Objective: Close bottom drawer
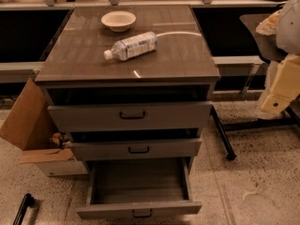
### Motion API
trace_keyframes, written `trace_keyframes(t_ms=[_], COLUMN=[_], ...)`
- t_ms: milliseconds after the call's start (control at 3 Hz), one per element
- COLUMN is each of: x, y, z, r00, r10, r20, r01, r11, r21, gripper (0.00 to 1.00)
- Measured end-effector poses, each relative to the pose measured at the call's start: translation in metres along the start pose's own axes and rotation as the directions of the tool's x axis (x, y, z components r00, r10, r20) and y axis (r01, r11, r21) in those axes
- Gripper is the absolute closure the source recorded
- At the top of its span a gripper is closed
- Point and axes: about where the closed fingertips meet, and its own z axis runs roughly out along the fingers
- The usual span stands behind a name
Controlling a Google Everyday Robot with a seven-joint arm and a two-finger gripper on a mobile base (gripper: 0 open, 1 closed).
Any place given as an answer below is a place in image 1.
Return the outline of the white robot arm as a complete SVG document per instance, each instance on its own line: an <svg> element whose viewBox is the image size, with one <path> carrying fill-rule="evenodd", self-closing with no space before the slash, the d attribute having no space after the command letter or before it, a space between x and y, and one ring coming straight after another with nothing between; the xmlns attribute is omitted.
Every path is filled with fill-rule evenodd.
<svg viewBox="0 0 300 225"><path fill-rule="evenodd" d="M267 69L265 89L256 115L261 119L278 117L300 95L300 0L288 0L256 27L264 36L276 36L276 45L287 53Z"/></svg>

